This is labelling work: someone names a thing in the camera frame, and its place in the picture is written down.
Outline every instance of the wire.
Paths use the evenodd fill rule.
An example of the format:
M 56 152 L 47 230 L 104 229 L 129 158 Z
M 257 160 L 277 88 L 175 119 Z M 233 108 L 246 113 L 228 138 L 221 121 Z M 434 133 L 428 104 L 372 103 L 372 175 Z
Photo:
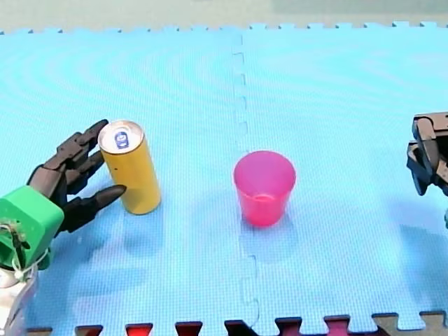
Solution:
M 20 269 L 20 268 L 17 266 L 15 259 L 13 259 L 12 264 L 13 264 L 13 269 L 14 269 L 14 277 L 15 277 L 17 280 L 22 280 L 22 279 L 24 278 L 24 276 L 27 275 L 27 273 L 28 273 L 29 271 L 31 271 L 35 266 L 37 266 L 38 264 L 41 263 L 41 261 L 42 261 L 42 260 L 49 254 L 49 252 L 50 252 L 50 249 L 47 248 L 47 249 L 45 250 L 45 252 L 39 257 L 39 259 L 36 260 L 35 263 L 33 263 L 31 266 L 29 266 L 29 267 L 26 268 L 26 269 Z
M 22 241 L 20 240 L 19 233 L 13 229 L 13 227 L 10 224 L 2 223 L 0 224 L 0 229 L 7 230 L 9 234 L 11 235 L 11 240 L 13 241 L 13 247 L 15 249 L 15 254 L 17 256 L 17 259 L 19 261 L 19 266 L 21 269 L 25 267 L 25 253 L 22 249 Z

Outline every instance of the green plastic mount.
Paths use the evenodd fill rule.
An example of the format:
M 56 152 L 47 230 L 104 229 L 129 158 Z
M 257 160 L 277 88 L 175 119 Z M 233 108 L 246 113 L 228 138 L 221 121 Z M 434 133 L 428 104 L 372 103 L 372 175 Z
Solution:
M 64 212 L 48 198 L 28 185 L 0 198 L 0 223 L 10 223 L 28 243 L 24 251 L 25 267 L 35 263 L 50 247 Z M 0 231 L 0 265 L 12 267 L 15 249 L 8 231 Z M 48 264 L 49 255 L 43 260 Z

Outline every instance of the robotic hand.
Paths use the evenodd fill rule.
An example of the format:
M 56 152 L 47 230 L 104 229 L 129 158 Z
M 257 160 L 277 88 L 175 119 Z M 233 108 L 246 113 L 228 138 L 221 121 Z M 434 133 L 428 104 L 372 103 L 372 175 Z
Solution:
M 434 184 L 448 196 L 448 112 L 414 116 L 412 133 L 415 141 L 407 147 L 407 167 L 418 194 Z
M 67 200 L 103 165 L 101 152 L 89 152 L 108 123 L 101 120 L 69 137 L 35 168 L 27 185 L 0 198 L 0 336 L 25 335 L 23 308 L 36 290 L 38 270 L 50 265 L 53 238 L 89 223 L 126 191 L 114 185 L 90 198 Z

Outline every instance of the floor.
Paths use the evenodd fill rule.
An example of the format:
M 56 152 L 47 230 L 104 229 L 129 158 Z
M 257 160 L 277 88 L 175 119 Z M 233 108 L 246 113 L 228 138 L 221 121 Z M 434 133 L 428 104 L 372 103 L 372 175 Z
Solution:
M 361 26 L 364 22 L 390 25 L 393 21 L 420 21 L 448 24 L 448 1 L 408 0 L 390 3 L 387 0 L 0 0 L 0 32 L 11 33 L 18 29 L 39 32 L 57 27 L 68 32 L 82 27 L 92 30 L 109 28 L 124 32 L 134 27 L 160 29 L 176 25 L 187 29 L 191 25 L 206 25 L 211 29 L 223 25 L 248 27 L 254 22 L 264 22 L 269 27 L 280 23 L 294 23 L 306 27 L 320 22 L 327 27 L 338 22 L 351 22 Z M 441 314 L 423 316 L 426 332 L 399 332 L 396 318 L 376 318 L 378 325 L 390 336 L 448 335 L 443 328 Z M 294 333 L 289 327 L 288 335 Z

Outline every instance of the blue logo on can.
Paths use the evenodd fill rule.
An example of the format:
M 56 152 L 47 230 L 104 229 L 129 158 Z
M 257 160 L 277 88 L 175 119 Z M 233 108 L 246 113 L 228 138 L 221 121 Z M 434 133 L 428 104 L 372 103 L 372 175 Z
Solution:
M 127 138 L 126 132 L 121 131 L 115 134 L 115 143 L 117 144 L 118 149 L 129 147 L 129 139 Z

